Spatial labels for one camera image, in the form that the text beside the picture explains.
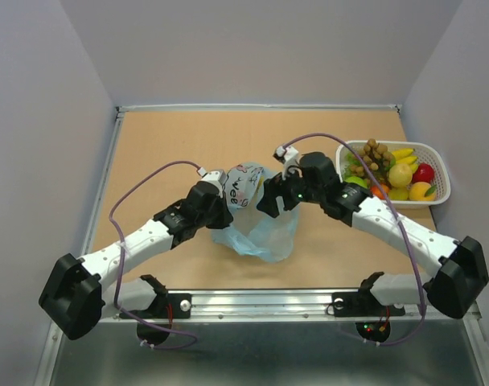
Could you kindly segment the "blue plastic bag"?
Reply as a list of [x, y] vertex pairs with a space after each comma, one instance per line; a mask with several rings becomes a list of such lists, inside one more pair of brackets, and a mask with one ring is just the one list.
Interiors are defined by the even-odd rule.
[[256, 162], [242, 162], [228, 170], [224, 191], [233, 222], [222, 230], [211, 231], [212, 241], [241, 256], [258, 257], [269, 263], [285, 260], [293, 252], [299, 209], [281, 210], [272, 218], [257, 210], [263, 187], [256, 192], [261, 176], [274, 173]]

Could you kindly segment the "green apple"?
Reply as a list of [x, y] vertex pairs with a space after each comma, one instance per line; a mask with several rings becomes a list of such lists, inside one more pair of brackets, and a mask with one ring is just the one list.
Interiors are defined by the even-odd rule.
[[360, 177], [350, 176], [344, 179], [345, 183], [355, 183], [363, 188], [368, 188], [366, 181]]

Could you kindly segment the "yellow pear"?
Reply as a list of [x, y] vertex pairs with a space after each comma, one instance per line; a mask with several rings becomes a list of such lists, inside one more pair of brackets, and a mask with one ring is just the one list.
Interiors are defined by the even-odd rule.
[[388, 181], [392, 187], [406, 187], [412, 182], [413, 171], [410, 165], [404, 163], [395, 164], [388, 173]]

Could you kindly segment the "yellow banana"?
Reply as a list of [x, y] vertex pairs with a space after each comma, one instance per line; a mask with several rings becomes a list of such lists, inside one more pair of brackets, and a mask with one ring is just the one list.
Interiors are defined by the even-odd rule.
[[257, 183], [256, 192], [258, 192], [261, 189], [261, 186], [262, 186], [262, 184], [263, 184], [264, 181], [265, 181], [265, 177], [264, 176], [261, 176], [259, 178], [259, 182]]

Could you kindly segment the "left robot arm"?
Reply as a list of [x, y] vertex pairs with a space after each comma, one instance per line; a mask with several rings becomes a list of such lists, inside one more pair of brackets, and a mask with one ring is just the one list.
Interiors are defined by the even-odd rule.
[[122, 275], [192, 239], [201, 228], [232, 222], [224, 184], [206, 175], [187, 197], [147, 220], [138, 230], [94, 253], [60, 257], [39, 297], [39, 306], [70, 340], [85, 336], [102, 319], [102, 296]]

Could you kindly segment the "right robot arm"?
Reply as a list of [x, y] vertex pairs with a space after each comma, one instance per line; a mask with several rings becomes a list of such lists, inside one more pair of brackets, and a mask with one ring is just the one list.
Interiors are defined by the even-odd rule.
[[334, 163], [322, 152], [299, 155], [289, 146], [273, 156], [283, 169], [263, 183], [257, 209], [276, 218], [299, 203], [314, 203], [334, 220], [366, 232], [409, 257], [427, 279], [413, 281], [381, 274], [357, 294], [358, 307], [374, 314], [384, 306], [401, 304], [414, 294], [418, 304], [429, 303], [450, 318], [462, 318], [489, 282], [482, 245], [467, 236], [456, 240], [397, 213], [356, 183], [344, 183]]

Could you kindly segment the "red orange mango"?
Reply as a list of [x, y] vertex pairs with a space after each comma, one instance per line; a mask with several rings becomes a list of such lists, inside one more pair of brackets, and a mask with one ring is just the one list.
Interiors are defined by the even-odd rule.
[[388, 193], [390, 192], [390, 188], [385, 184], [372, 185], [370, 187], [370, 192], [381, 200], [386, 200], [388, 197]]

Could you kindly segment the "yellow green starfruit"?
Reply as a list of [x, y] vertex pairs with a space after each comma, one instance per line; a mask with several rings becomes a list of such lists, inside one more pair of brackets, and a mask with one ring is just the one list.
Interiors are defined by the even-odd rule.
[[409, 190], [406, 187], [393, 188], [389, 191], [388, 197], [392, 201], [407, 201], [409, 199]]

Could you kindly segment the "yellow bananas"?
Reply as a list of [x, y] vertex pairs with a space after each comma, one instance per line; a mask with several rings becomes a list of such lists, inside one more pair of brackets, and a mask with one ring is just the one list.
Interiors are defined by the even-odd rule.
[[392, 152], [392, 155], [395, 158], [396, 164], [405, 164], [409, 166], [413, 174], [417, 171], [418, 157], [415, 155], [415, 149], [403, 148], [403, 149], [394, 150]]

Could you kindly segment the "orange peach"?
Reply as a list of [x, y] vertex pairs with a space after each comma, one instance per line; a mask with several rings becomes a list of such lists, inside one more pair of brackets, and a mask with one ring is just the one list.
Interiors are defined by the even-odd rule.
[[427, 182], [414, 183], [409, 189], [409, 200], [415, 202], [434, 201], [437, 196], [437, 188]]

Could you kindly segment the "red apple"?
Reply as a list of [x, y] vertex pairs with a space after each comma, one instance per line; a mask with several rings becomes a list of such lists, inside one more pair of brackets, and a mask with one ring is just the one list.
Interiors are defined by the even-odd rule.
[[412, 183], [431, 183], [434, 176], [434, 168], [427, 163], [421, 163], [413, 174]]

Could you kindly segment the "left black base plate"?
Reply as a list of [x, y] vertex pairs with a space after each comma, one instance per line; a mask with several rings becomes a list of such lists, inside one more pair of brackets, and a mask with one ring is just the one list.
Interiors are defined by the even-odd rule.
[[143, 319], [189, 319], [191, 317], [192, 295], [189, 293], [168, 293], [157, 295], [147, 307], [130, 310]]

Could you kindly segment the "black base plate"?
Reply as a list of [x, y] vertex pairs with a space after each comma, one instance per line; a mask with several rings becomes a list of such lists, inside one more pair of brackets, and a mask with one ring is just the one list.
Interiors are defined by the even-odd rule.
[[331, 307], [337, 318], [404, 316], [405, 308], [381, 305], [369, 291], [345, 291], [332, 294]]
[[168, 293], [157, 295], [147, 307], [130, 310], [143, 319], [189, 319], [191, 317], [192, 295], [189, 293]]

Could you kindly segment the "aluminium mounting rail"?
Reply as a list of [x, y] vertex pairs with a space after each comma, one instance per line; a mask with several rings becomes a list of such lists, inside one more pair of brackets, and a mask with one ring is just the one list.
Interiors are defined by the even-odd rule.
[[[361, 289], [237, 289], [237, 290], [170, 290], [168, 293], [192, 295], [191, 317], [175, 320], [175, 325], [232, 323], [232, 322], [337, 322], [415, 320], [420, 307], [413, 294], [396, 295], [388, 292], [388, 300], [379, 302], [383, 306], [405, 308], [404, 316], [374, 316], [337, 318], [331, 307], [335, 292]], [[102, 310], [103, 322], [131, 322], [133, 319], [123, 311], [147, 307], [157, 296], [151, 285], [141, 281], [124, 284], [122, 291], [115, 294], [110, 287], [103, 295], [108, 305]], [[166, 319], [144, 319], [147, 322], [166, 322]]]

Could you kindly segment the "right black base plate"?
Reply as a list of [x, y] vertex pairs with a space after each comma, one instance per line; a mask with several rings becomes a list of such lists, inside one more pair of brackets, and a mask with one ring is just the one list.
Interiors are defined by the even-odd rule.
[[369, 291], [345, 291], [332, 294], [331, 307], [337, 318], [404, 316], [405, 308], [381, 305]]

